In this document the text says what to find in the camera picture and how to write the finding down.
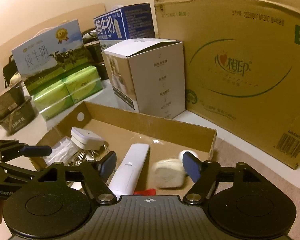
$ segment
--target round hole in cardboard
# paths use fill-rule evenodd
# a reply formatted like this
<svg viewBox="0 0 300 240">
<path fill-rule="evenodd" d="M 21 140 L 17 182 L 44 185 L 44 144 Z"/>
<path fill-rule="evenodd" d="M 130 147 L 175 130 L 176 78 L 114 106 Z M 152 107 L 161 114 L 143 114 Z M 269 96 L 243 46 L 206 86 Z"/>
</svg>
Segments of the round hole in cardboard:
<svg viewBox="0 0 300 240">
<path fill-rule="evenodd" d="M 77 115 L 77 119 L 79 122 L 82 122 L 83 119 L 84 119 L 84 113 L 80 112 L 78 115 Z"/>
</svg>

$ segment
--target table surface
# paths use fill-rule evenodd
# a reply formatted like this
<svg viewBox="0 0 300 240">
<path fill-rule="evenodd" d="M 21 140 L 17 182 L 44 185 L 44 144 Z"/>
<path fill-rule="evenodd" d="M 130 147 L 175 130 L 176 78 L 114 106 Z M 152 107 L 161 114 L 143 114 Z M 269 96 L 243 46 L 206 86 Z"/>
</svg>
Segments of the table surface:
<svg viewBox="0 0 300 240">
<path fill-rule="evenodd" d="M 86 98 L 85 101 L 105 106 L 118 107 L 116 98 L 114 96 L 109 81 L 103 81 L 103 85 L 104 89 L 102 91 L 96 93 L 95 95 L 92 95 L 89 98 Z M 7 136 L 5 130 L 0 126 L 0 140 L 17 139 L 22 143 L 35 145 L 47 133 L 47 131 L 49 131 L 54 125 L 60 122 L 77 105 L 72 106 L 71 108 L 65 110 L 61 114 L 48 121 L 45 121 L 41 115 L 38 115 L 36 119 L 34 119 L 25 128 L 21 129 L 20 131 L 16 132 L 14 135 L 11 136 Z M 252 144 L 242 140 L 241 138 L 235 136 L 227 130 L 189 111 L 184 111 L 183 113 L 175 117 L 174 120 L 205 126 L 217 130 L 217 137 L 246 152 L 256 160 L 260 161 L 261 163 L 272 169 L 282 178 L 289 181 L 296 187 L 300 188 L 300 166 L 297 170 L 293 170 L 285 164 L 279 162 L 275 158 L 271 157 L 270 155 L 266 154 L 264 151 L 256 148 Z M 30 160 L 23 156 L 16 158 L 8 163 L 22 168 L 34 170 L 34 167 L 32 166 Z M 5 223 L 3 222 L 0 225 L 0 240 L 8 239 L 10 236 L 11 234 L 7 229 Z"/>
</svg>

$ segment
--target silver screw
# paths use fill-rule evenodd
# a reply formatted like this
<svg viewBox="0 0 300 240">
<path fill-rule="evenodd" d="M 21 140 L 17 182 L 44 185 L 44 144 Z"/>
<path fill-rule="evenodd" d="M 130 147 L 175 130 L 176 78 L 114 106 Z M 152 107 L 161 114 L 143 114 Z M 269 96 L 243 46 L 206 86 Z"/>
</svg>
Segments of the silver screw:
<svg viewBox="0 0 300 240">
<path fill-rule="evenodd" d="M 191 201 L 191 202 L 195 202 L 195 201 L 199 201 L 201 199 L 201 196 L 199 194 L 196 194 L 196 193 L 191 193 L 191 194 L 186 196 L 186 199 Z"/>
<path fill-rule="evenodd" d="M 102 202 L 108 202 L 114 199 L 114 196 L 108 193 L 103 193 L 98 196 L 98 199 L 100 199 Z"/>
</svg>

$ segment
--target red cloth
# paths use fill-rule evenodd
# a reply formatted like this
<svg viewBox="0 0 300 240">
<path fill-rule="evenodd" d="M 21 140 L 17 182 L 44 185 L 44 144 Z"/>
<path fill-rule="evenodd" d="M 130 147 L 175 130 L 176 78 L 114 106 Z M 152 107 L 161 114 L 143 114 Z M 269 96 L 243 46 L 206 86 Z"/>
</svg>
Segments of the red cloth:
<svg viewBox="0 0 300 240">
<path fill-rule="evenodd" d="M 155 188 L 150 188 L 146 190 L 141 190 L 141 191 L 135 191 L 133 194 L 134 195 L 141 195 L 141 196 L 155 196 L 156 194 Z"/>
</svg>

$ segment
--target red heart logo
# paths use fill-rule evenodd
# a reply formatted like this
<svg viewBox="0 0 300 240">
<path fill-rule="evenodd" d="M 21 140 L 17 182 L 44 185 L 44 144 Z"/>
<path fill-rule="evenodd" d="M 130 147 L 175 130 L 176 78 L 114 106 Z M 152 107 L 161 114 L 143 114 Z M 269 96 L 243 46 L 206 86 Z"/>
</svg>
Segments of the red heart logo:
<svg viewBox="0 0 300 240">
<path fill-rule="evenodd" d="M 226 63 L 227 58 L 228 58 L 227 54 L 220 55 L 220 61 L 221 61 L 221 63 L 223 64 L 223 66 L 224 66 L 225 63 Z"/>
</svg>

